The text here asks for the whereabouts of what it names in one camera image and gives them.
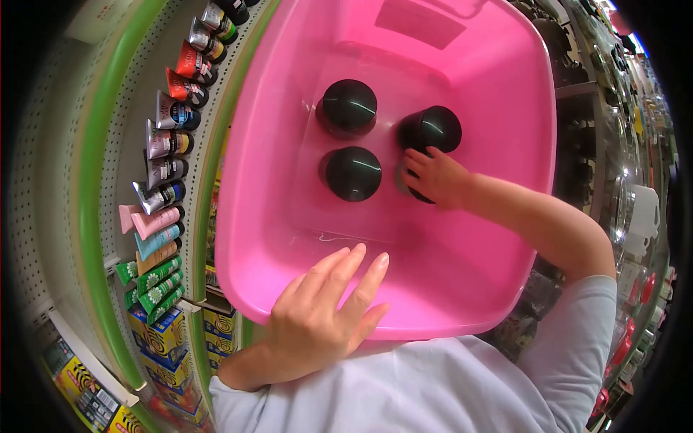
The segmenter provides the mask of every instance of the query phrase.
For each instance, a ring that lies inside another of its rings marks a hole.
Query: black plastic container
[[[351,146],[326,154],[320,161],[319,176],[340,199],[362,202],[378,190],[383,172],[374,154]]]
[[[239,26],[250,19],[250,12],[243,0],[214,0],[224,10],[234,25]]]
[[[402,149],[412,148],[428,154],[426,148],[433,146],[448,153],[459,146],[462,126],[455,113],[434,105],[403,118],[397,126],[396,139]]]
[[[340,80],[328,87],[315,108],[318,123],[336,139],[368,134],[376,125],[378,100],[363,82]]]

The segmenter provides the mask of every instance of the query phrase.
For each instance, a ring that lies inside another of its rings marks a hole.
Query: pink basin
[[[375,128],[355,141],[332,138],[315,120],[322,94],[345,78],[378,98]],[[510,312],[535,251],[506,229],[444,213],[396,187],[396,124],[431,105],[450,108],[462,124],[452,158],[550,192],[556,110],[548,54],[511,5],[281,2],[238,101],[220,189],[216,268],[238,311],[264,324],[296,275],[363,241],[366,261],[383,251],[391,257],[375,302],[392,309],[372,339],[481,333]],[[373,152],[383,173],[376,193],[358,203],[337,198],[317,175],[327,152],[350,145]]]

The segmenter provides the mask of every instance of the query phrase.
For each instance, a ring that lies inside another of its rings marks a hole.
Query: tube
[[[180,180],[173,181],[169,184],[161,185],[159,188],[154,188],[147,191],[147,183],[132,182],[134,192],[137,193],[139,203],[144,209],[144,213],[152,215],[159,209],[163,209],[173,202],[183,200],[185,197],[185,185]]]
[[[202,108],[209,100],[209,92],[204,87],[190,82],[166,68],[166,81],[168,81],[168,93],[171,98],[176,98],[182,103],[190,104],[193,108]]]
[[[185,132],[158,130],[154,122],[147,119],[147,159],[162,158],[193,151],[195,139]]]
[[[188,174],[188,161],[174,157],[147,159],[144,157],[147,166],[147,191],[152,188],[171,181],[180,179]]]
[[[182,220],[185,211],[182,206],[174,206],[162,209],[152,215],[144,212],[130,214],[133,225],[137,228],[137,233],[142,240],[145,240],[155,231],[168,227],[178,220]]]
[[[159,230],[157,233],[147,238],[147,240],[142,240],[142,238],[139,237],[139,233],[135,232],[134,239],[135,242],[137,242],[140,260],[147,260],[147,257],[151,256],[165,243],[176,239],[183,233],[185,233],[185,226],[182,222],[176,222],[165,229]]]
[[[134,223],[130,216],[133,213],[142,212],[142,208],[136,204],[121,204],[118,206],[118,212],[121,214],[121,231],[123,234],[126,234],[134,227]]]
[[[178,251],[182,246],[183,242],[179,238],[174,239],[173,242],[169,242],[168,244],[159,248],[157,251],[154,251],[154,254],[149,256],[147,260],[144,261],[142,261],[140,258],[139,251],[135,251],[134,256],[137,262],[138,275],[144,274],[149,269],[152,269],[154,266],[173,256],[173,254],[176,254],[176,251]]]
[[[183,264],[183,259],[180,256],[175,256],[170,260],[163,262],[161,265],[155,267],[149,272],[137,277],[137,297],[142,296],[150,288],[154,287],[161,280],[171,275],[173,272],[178,270],[180,265]]]
[[[116,274],[121,279],[123,285],[128,284],[132,279],[139,276],[137,271],[137,262],[135,260],[127,263],[119,263],[116,265]]]
[[[188,42],[214,64],[221,63],[226,58],[224,44],[212,35],[197,17],[193,18],[193,23],[190,26]]]
[[[211,86],[219,78],[216,66],[198,53],[188,41],[183,41],[180,47],[175,72],[205,86]]]
[[[226,16],[224,10],[211,1],[202,13],[202,23],[209,29],[212,35],[219,38],[222,44],[233,44],[238,39],[238,30]]]
[[[239,26],[250,19],[250,12],[243,0],[216,0],[232,23]]]
[[[161,283],[150,288],[145,294],[139,297],[139,302],[144,307],[147,314],[151,314],[157,304],[183,279],[183,271],[178,270]]]
[[[157,91],[157,127],[160,130],[193,131],[201,121],[198,110]]]

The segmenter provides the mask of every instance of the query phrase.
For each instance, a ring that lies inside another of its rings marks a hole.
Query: person
[[[448,211],[511,229],[566,278],[562,297],[512,364],[466,335],[356,349],[388,311],[370,307],[389,256],[379,255],[341,308],[366,252],[341,249],[293,280],[267,336],[213,376],[219,432],[582,432],[601,387],[615,321],[611,243],[550,195],[468,172],[448,155],[409,149],[405,183]]]

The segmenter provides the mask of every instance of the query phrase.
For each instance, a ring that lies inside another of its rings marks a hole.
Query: hand
[[[441,209],[462,209],[462,194],[470,177],[469,171],[434,147],[426,150],[431,157],[411,148],[405,151],[406,167],[419,178],[405,169],[402,173],[404,183],[431,199]]]
[[[389,256],[379,255],[341,308],[337,305],[366,254],[362,243],[343,248],[292,281],[277,299],[267,339],[230,356],[219,368],[227,386],[256,391],[322,370],[356,350],[389,310],[369,310]]]

